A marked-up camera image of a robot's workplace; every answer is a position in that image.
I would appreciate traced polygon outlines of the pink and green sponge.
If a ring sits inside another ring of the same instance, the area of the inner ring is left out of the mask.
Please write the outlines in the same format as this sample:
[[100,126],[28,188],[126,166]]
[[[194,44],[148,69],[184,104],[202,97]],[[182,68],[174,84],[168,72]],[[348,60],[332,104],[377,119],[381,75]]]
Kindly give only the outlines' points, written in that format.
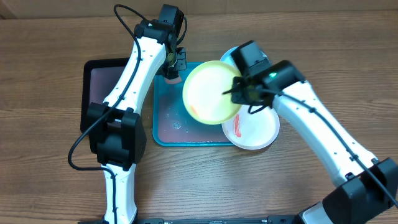
[[169,85],[175,85],[175,84],[182,82],[181,77],[172,78],[172,79],[164,78],[164,80],[165,80],[166,84],[169,84]]

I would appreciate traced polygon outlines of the yellow plate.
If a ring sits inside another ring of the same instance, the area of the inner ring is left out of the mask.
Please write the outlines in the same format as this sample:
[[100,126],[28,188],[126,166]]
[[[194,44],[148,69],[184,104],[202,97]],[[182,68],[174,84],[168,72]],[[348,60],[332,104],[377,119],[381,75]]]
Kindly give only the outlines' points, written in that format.
[[231,119],[241,105],[231,101],[233,78],[240,77],[237,68],[219,60],[195,67],[183,85],[183,103],[189,115],[207,125],[221,124]]

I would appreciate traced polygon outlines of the white plate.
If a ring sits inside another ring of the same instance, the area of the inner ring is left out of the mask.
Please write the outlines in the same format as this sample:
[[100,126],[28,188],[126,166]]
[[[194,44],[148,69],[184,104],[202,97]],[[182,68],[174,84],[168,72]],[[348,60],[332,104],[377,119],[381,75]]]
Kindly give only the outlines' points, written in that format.
[[254,114],[249,114],[248,109],[248,105],[242,105],[234,117],[221,125],[225,136],[242,149],[258,150],[269,147],[279,134],[279,116],[270,107]]

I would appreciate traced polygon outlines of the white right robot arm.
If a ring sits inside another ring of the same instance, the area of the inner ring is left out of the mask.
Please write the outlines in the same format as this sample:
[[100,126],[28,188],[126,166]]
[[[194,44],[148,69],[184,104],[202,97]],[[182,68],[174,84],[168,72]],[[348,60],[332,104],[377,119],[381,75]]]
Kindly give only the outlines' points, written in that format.
[[314,151],[336,187],[287,223],[366,223],[397,206],[397,164],[360,145],[290,61],[271,63],[253,40],[227,51],[224,61],[241,73],[228,90],[232,102],[248,105],[249,114],[273,108]]

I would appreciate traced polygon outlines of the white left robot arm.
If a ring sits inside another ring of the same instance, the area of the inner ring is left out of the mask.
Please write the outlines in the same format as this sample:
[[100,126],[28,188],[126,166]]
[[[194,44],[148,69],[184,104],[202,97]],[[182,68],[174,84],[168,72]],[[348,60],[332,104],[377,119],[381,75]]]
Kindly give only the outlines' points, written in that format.
[[134,45],[124,70],[101,103],[90,103],[86,129],[90,149],[100,164],[97,170],[106,181],[106,212],[100,223],[134,223],[134,173],[146,148],[141,111],[156,75],[173,83],[187,67],[180,43],[187,31],[187,19],[177,7],[164,4],[158,19],[143,18],[128,32]]

